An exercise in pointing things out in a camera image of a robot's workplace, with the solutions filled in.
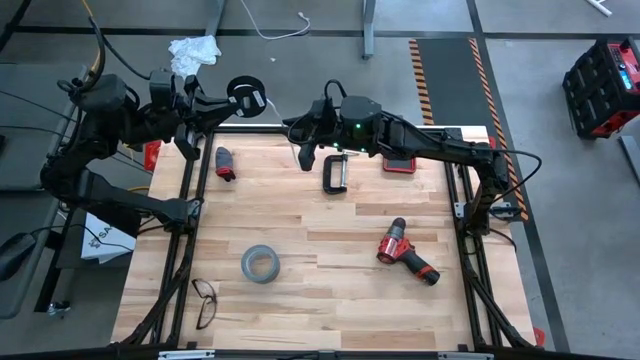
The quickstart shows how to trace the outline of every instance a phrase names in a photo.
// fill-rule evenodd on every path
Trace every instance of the concrete floor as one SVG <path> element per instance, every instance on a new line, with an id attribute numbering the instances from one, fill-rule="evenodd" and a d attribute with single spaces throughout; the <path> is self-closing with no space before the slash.
<path id="1" fill-rule="evenodd" d="M 360 0 L 246 0 L 265 29 L 300 27 L 295 16 L 309 16 L 313 29 L 359 30 Z M 251 29 L 242 6 L 229 0 L 223 29 Z M 15 0 L 0 3 L 0 21 Z M 634 0 L 607 2 L 606 18 L 584 0 L 476 0 L 487 33 L 637 33 Z M 86 26 L 77 0 L 51 6 L 34 0 L 22 25 Z M 207 0 L 90 1 L 103 27 L 204 28 Z M 393 31 L 473 30 L 466 0 L 379 0 L 376 26 Z M 137 69 L 169 67 L 169 41 L 177 36 L 110 36 L 113 45 Z M 407 38 L 377 38 L 376 55 L 361 60 L 356 37 L 303 37 L 266 42 L 257 37 L 221 36 L 223 56 L 216 66 L 200 70 L 210 95 L 221 94 L 240 74 L 260 78 L 280 112 L 293 116 L 308 110 L 323 83 L 338 78 L 347 91 L 370 96 L 385 109 L 420 120 L 420 109 L 408 56 Z M 516 149 L 542 156 L 539 175 L 527 184 L 544 254 L 572 352 L 640 358 L 640 276 L 635 260 L 640 226 L 640 187 L 614 139 L 585 143 L 572 134 L 560 82 L 566 70 L 592 40 L 488 40 L 490 60 Z M 96 46 L 89 35 L 15 34 L 0 53 L 0 62 L 88 64 Z M 146 84 L 109 57 L 107 71 L 116 72 L 148 99 Z M 251 122 L 275 122 L 270 113 Z M 640 124 L 623 134 L 640 139 Z M 119 186 L 149 181 L 135 172 L 96 164 Z M 521 159 L 524 173 L 531 164 Z M 517 226 L 520 272 L 525 282 L 534 325 L 547 328 L 544 307 L 527 242 Z M 76 272 L 61 286 L 74 310 L 64 320 L 24 310 L 0 322 L 0 353 L 91 347 L 109 341 L 123 286 L 124 271 Z M 87 284 L 99 281 L 100 293 Z M 38 289 L 36 280 L 32 291 Z"/>

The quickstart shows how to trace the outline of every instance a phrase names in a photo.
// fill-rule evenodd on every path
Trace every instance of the wooden tabletop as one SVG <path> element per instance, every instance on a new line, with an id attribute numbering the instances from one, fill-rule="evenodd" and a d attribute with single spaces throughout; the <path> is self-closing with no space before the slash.
<path id="1" fill-rule="evenodd" d="M 487 141 L 484 127 L 462 131 L 467 141 Z M 313 171 L 305 173 L 283 136 L 220 134 L 214 149 L 218 146 L 233 153 L 238 179 L 226 183 L 209 171 L 191 270 L 191 278 L 214 286 L 218 312 L 208 328 L 196 330 L 202 300 L 190 286 L 182 344 L 197 341 L 200 348 L 252 350 L 471 346 L 441 162 L 418 159 L 417 172 L 406 175 L 383 172 L 380 156 L 352 157 L 347 193 L 330 196 L 322 191 L 322 162 L 335 149 L 318 149 Z M 184 164 L 177 148 L 164 145 L 150 195 L 177 197 Z M 418 281 L 402 263 L 385 265 L 376 259 L 380 240 L 398 216 L 406 219 L 406 235 L 418 255 L 440 271 L 435 286 Z M 499 222 L 492 226 L 509 234 Z M 157 299 L 169 237 L 159 230 L 138 238 L 114 341 L 129 335 Z M 493 234 L 484 241 L 495 299 L 533 342 L 514 249 Z M 266 285 L 249 281 L 240 268 L 242 254 L 256 244 L 270 246 L 280 258 L 279 276 Z M 489 341 L 486 314 L 478 303 Z M 165 335 L 171 318 L 166 317 Z"/>

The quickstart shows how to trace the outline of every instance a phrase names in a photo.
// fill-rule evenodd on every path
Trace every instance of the gray table leg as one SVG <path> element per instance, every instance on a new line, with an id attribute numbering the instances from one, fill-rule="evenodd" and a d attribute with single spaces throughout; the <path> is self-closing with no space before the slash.
<path id="1" fill-rule="evenodd" d="M 362 58 L 369 60 L 373 56 L 373 14 L 376 12 L 376 0 L 364 1 L 364 53 Z"/>
<path id="2" fill-rule="evenodd" d="M 222 20 L 222 13 L 224 12 L 224 5 L 227 3 L 227 0 L 210 0 L 214 3 L 213 14 L 207 23 L 207 30 L 205 31 L 205 35 L 213 35 L 216 36 L 216 32 L 218 32 L 218 27 L 220 26 L 220 21 Z"/>
<path id="3" fill-rule="evenodd" d="M 636 178 L 638 182 L 640 182 L 640 148 L 638 148 L 638 144 L 633 136 L 620 136 L 618 138 L 620 141 L 620 145 L 622 145 L 622 149 L 624 150 L 625 155 L 627 155 L 627 160 L 629 160 L 629 166 L 636 174 Z"/>

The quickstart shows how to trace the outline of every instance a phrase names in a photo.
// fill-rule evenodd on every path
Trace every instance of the white paper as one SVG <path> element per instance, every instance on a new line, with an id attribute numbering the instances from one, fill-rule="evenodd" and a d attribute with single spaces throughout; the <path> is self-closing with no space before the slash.
<path id="1" fill-rule="evenodd" d="M 212 35 L 173 40 L 169 51 L 173 54 L 171 70 L 183 79 L 196 75 L 202 64 L 215 65 L 216 57 L 222 55 Z"/>
<path id="2" fill-rule="evenodd" d="M 80 257 L 85 260 L 98 259 L 100 264 L 112 260 L 120 255 L 130 252 L 129 250 L 109 244 L 119 244 L 129 249 L 134 249 L 136 239 L 116 229 L 115 227 L 96 218 L 92 214 L 87 214 L 85 226 L 100 238 L 101 244 L 87 229 L 84 229 L 82 241 L 82 253 Z"/>

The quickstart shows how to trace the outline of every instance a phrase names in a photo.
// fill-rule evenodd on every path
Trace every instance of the white cloth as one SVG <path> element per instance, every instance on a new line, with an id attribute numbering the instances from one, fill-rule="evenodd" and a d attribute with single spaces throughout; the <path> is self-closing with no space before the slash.
<path id="1" fill-rule="evenodd" d="M 222 55 L 212 35 L 173 40 L 169 51 L 173 54 L 171 70 L 183 79 L 196 75 L 202 64 L 215 65 L 216 57 Z"/>

